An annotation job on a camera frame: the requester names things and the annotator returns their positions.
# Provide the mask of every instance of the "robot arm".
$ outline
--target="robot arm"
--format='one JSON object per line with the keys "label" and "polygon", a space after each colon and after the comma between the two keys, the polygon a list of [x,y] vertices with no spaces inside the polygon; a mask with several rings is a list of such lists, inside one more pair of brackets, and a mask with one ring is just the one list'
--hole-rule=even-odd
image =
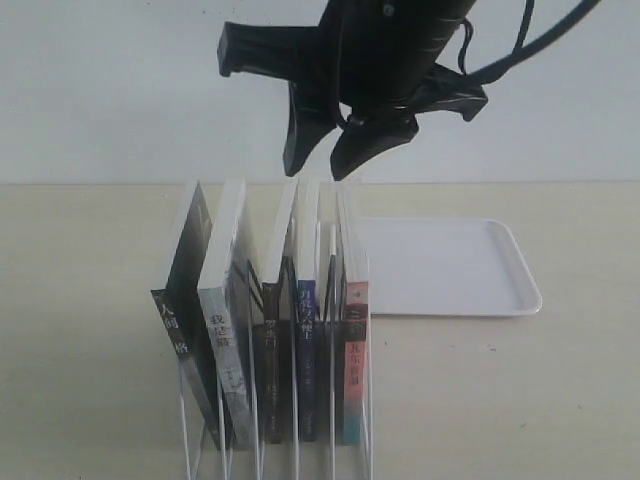
{"label": "robot arm", "polygon": [[[416,115],[446,110],[471,121],[488,99],[482,88],[578,23],[599,0],[583,0],[554,28],[523,46],[533,0],[509,57],[469,75],[436,63],[476,0],[329,0],[315,27],[226,23],[218,47],[221,75],[249,72],[289,84],[283,155],[297,174],[334,128],[331,154],[342,180],[376,155],[410,142]],[[339,105],[351,107],[347,119]]]}

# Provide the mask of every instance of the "book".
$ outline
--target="book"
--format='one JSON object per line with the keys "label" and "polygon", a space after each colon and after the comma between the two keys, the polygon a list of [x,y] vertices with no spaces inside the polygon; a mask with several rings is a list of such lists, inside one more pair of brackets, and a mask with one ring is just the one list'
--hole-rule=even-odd
{"label": "book", "polygon": [[262,280],[264,305],[264,394],[262,415],[264,437],[267,443],[280,443],[283,437],[284,415],[289,404],[284,384],[289,384],[291,370],[283,368],[285,358],[291,357],[291,347],[282,344],[283,322],[292,320],[290,308],[289,278],[287,264],[292,263],[295,250],[295,200],[298,182],[285,184],[280,198],[271,242],[267,253]]}
{"label": "book", "polygon": [[337,378],[342,443],[358,445],[364,400],[367,323],[369,317],[369,264],[358,235],[358,215],[352,190],[337,185],[340,298]]}
{"label": "book", "polygon": [[235,447],[254,446],[251,368],[249,364],[250,286],[247,264],[255,265],[255,247],[243,180],[225,182],[213,233],[198,281],[198,296],[213,348],[220,383],[233,425]]}
{"label": "book", "polygon": [[211,228],[202,189],[193,182],[185,188],[151,295],[207,430],[219,449],[216,363],[196,288]]}
{"label": "book", "polygon": [[307,183],[304,220],[300,226],[299,254],[296,273],[298,276],[298,322],[295,328],[296,366],[298,385],[298,436],[303,442],[317,438],[317,361],[318,332],[318,259],[320,252],[320,226],[318,203],[320,182]]}

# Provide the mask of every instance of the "clear acrylic book stand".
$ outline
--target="clear acrylic book stand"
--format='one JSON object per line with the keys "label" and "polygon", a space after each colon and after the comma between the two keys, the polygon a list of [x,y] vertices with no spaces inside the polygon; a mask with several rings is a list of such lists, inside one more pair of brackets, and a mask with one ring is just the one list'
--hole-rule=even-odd
{"label": "clear acrylic book stand", "polygon": [[[295,273],[293,272],[293,262],[288,259],[286,263],[287,271],[291,273],[288,275],[289,278],[289,289],[290,289],[290,298],[295,299]],[[322,480],[373,480],[374,475],[374,467],[373,467],[373,368],[371,362],[371,315],[368,315],[367,318],[367,364],[365,370],[365,379],[366,379],[366,389],[365,395],[362,402],[362,438],[363,442],[359,447],[341,447],[336,445],[336,378],[335,378],[335,365],[336,365],[336,332],[337,332],[337,323],[339,321],[339,306],[338,299],[340,297],[339,286],[340,282],[337,279],[336,275],[336,258],[332,256],[329,262],[329,271],[328,271],[328,279],[327,279],[327,290],[325,293],[325,302],[324,302],[324,323],[327,321],[328,329],[329,329],[329,388],[328,388],[328,403],[329,403],[329,435],[328,438],[318,439],[313,443],[304,443],[304,448],[311,448],[317,450],[322,458],[323,462],[326,462],[325,469],[326,476],[322,477]],[[257,282],[257,278],[253,267],[250,262],[247,262],[247,266],[245,269],[245,286],[252,285],[251,288],[251,296],[249,299],[249,319],[251,325],[254,324],[254,311],[256,308],[260,309],[259,303],[259,295],[256,295],[255,289],[260,291],[259,282]],[[297,312],[297,308],[292,308],[292,312]],[[293,329],[294,322],[291,322],[291,328]],[[188,435],[188,425],[187,425],[187,415],[185,410],[185,398],[184,398],[184,374],[182,372],[182,368],[178,364],[178,389],[179,389],[179,408],[180,408],[180,421],[182,426],[182,436],[183,436],[183,444],[184,444],[184,454],[185,454],[185,465],[186,465],[186,478],[187,480],[198,480],[200,463],[203,455],[214,455],[216,456],[216,470],[217,474],[214,477],[221,480],[272,480],[268,475],[265,475],[265,462],[269,462],[270,459],[269,454],[265,453],[268,450],[268,445],[265,445],[264,439],[261,438],[261,432],[259,428],[258,422],[258,405],[257,405],[257,391],[256,391],[256,364],[254,358],[254,348],[253,348],[253,338],[252,338],[252,329],[249,328],[249,358],[250,358],[250,380],[251,380],[251,400],[252,400],[252,413],[253,413],[253,427],[254,427],[254,445],[252,450],[252,468],[245,471],[251,471],[251,474],[247,475],[243,473],[242,475],[234,475],[234,449],[233,445],[226,445],[225,442],[225,431],[227,428],[231,428],[230,425],[225,425],[224,414],[223,414],[223,399],[222,399],[222,387],[220,385],[220,380],[218,379],[218,413],[220,419],[220,451],[217,451],[215,447],[211,449],[204,449],[205,436],[206,436],[206,428],[204,421],[202,423],[202,427],[199,433],[198,443],[196,445],[195,452],[192,454],[189,448],[189,435]],[[288,460],[290,461],[290,476],[288,477],[279,477],[277,480],[309,480],[311,477],[308,472],[302,471],[301,469],[301,442],[298,438],[298,398],[297,398],[297,378],[296,378],[296,352],[295,352],[295,342],[291,342],[291,371],[292,371],[292,440],[289,445],[286,445],[285,448],[290,449]],[[350,448],[352,451],[349,452],[354,453],[353,449],[356,448],[359,450],[355,455],[355,468],[352,468],[353,472],[350,472],[348,475],[340,475],[337,474],[337,470],[339,468],[338,465],[338,453],[340,449]],[[242,459],[243,463],[247,462],[247,458],[244,457]]]}

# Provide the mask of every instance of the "acrylic divider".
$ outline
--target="acrylic divider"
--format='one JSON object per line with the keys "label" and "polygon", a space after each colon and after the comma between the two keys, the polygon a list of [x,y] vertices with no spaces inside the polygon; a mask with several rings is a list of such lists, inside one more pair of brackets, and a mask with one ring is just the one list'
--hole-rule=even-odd
{"label": "acrylic divider", "polygon": [[[371,314],[369,313],[367,317],[367,365],[366,365],[366,391],[364,395],[364,399],[362,402],[362,429],[363,429],[363,441],[361,442],[362,448],[362,468],[361,475],[355,478],[345,478],[344,476],[337,475],[337,464],[336,464],[336,451],[338,448],[336,444],[336,340],[337,340],[337,330],[339,323],[339,310],[338,310],[338,299],[340,297],[339,287],[340,282],[336,278],[336,257],[331,256],[329,262],[329,272],[327,278],[327,290],[325,292],[325,302],[324,302],[324,320],[321,322],[322,328],[325,328],[326,324],[329,324],[329,388],[328,392],[326,392],[329,396],[329,439],[328,439],[328,447],[329,447],[329,455],[327,458],[329,474],[326,480],[337,480],[340,478],[341,480],[373,480],[374,478],[374,455],[373,455],[373,438],[374,438],[374,428],[373,428],[373,363],[372,363],[372,348],[371,348]],[[296,305],[296,288],[297,284],[295,282],[295,272],[293,269],[293,263],[289,261],[287,263],[288,269],[288,280],[289,280],[289,297],[292,302],[292,307],[297,307]],[[265,460],[265,450],[266,444],[263,436],[261,435],[261,429],[259,425],[259,417],[258,417],[258,396],[257,396],[257,387],[256,387],[256,364],[255,364],[255,352],[253,345],[253,327],[255,324],[255,307],[253,303],[256,303],[256,307],[259,310],[262,310],[262,305],[259,302],[260,295],[260,284],[257,281],[257,277],[255,275],[253,266],[250,262],[247,262],[246,271],[244,272],[245,278],[245,286],[250,289],[250,295],[248,296],[249,304],[248,304],[248,313],[249,313],[249,358],[250,358],[250,382],[251,382],[251,406],[252,406],[252,415],[253,415],[253,430],[254,430],[254,448],[253,448],[253,479],[254,480],[276,480],[271,478],[264,478],[264,463],[268,461]],[[292,384],[292,440],[291,440],[291,449],[293,450],[292,455],[292,465],[291,465],[291,477],[290,480],[300,480],[301,476],[301,467],[300,467],[300,440],[298,436],[298,396],[297,396],[297,375],[296,375],[296,350],[295,350],[295,319],[297,315],[297,308],[292,308],[292,321],[291,324],[291,384]],[[191,460],[192,455],[189,449],[189,438],[188,438],[188,425],[187,425],[187,416],[185,410],[185,401],[184,401],[184,382],[183,382],[182,368],[178,364],[178,403],[179,403],[179,416],[182,427],[182,437],[183,437],[183,446],[185,452],[185,478],[187,480],[205,480],[204,478],[199,478],[199,470],[200,470],[200,462],[203,454],[209,454],[204,449],[204,443],[206,438],[206,425],[204,421],[202,422],[202,427],[199,432],[199,440],[196,445],[196,451],[193,455],[193,461]],[[226,444],[226,429],[232,428],[231,425],[226,425],[224,418],[224,401],[222,397],[222,387],[220,385],[220,379],[218,378],[218,414],[220,418],[220,451],[217,451],[215,448],[211,449],[212,452],[210,454],[217,456],[218,462],[217,468],[219,469],[219,473],[213,477],[208,477],[207,480],[250,480],[249,478],[238,478],[236,479],[233,476],[233,460],[234,460],[234,446],[233,446],[233,436],[231,437],[230,444]],[[317,449],[325,448],[325,445],[320,440],[314,442]]]}

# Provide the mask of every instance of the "beige table surface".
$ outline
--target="beige table surface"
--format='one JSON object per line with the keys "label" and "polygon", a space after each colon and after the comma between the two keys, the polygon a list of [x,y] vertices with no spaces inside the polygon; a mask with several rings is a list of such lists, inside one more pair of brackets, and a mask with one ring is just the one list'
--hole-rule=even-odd
{"label": "beige table surface", "polygon": [[[279,191],[250,189],[257,231]],[[0,187],[0,479],[184,478],[148,294],[180,193]],[[360,194],[368,215],[504,221],[545,302],[522,319],[374,320],[377,478],[640,478],[640,184]]]}

